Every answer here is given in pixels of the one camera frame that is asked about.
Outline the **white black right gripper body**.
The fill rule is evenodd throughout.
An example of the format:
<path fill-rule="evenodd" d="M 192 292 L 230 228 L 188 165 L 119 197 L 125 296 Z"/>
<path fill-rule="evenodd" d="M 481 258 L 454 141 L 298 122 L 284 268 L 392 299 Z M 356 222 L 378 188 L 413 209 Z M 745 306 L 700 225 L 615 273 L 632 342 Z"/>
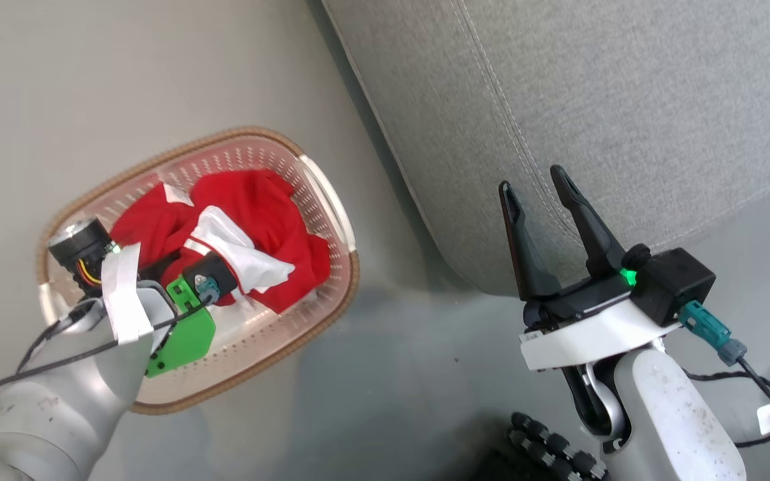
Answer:
<path fill-rule="evenodd" d="M 681 327 L 657 325 L 631 299 L 626 277 L 586 279 L 559 295 L 530 301 L 519 336 L 532 371 L 586 365 L 630 352 Z"/>

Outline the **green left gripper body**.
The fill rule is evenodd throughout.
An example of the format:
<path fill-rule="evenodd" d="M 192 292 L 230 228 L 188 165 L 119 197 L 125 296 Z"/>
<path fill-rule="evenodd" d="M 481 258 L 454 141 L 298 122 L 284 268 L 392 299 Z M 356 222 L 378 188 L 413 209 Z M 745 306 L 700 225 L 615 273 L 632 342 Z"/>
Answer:
<path fill-rule="evenodd" d="M 216 323 L 208 310 L 216 290 L 209 289 L 202 293 L 186 277 L 180 276 L 168 284 L 167 292 L 179 308 L 180 320 L 168 326 L 158 348 L 150 356 L 147 378 L 174 371 L 203 358 L 210 350 L 216 333 Z"/>

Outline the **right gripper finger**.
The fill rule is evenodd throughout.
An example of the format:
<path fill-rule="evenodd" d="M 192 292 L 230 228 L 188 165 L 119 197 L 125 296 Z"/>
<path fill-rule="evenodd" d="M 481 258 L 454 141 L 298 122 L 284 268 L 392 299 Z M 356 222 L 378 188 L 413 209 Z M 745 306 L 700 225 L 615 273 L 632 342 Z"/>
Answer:
<path fill-rule="evenodd" d="M 569 210 L 580 234 L 587 254 L 586 268 L 590 276 L 603 278 L 620 274 L 624 249 L 617 238 L 563 166 L 551 166 L 550 174 L 560 203 Z"/>
<path fill-rule="evenodd" d="M 527 229 L 527 214 L 509 182 L 501 182 L 499 196 L 511 264 L 522 301 L 535 301 L 558 295 L 560 282 L 544 265 Z"/>

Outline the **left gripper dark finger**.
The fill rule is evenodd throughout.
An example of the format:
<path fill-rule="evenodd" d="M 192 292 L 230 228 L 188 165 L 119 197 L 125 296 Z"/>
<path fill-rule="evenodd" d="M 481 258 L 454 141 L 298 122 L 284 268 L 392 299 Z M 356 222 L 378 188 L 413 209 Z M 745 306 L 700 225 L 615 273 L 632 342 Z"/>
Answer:
<path fill-rule="evenodd" d="M 152 264 L 146 265 L 138 271 L 138 279 L 141 281 L 161 281 L 162 276 L 171 264 L 180 258 L 180 251 L 173 251 Z"/>

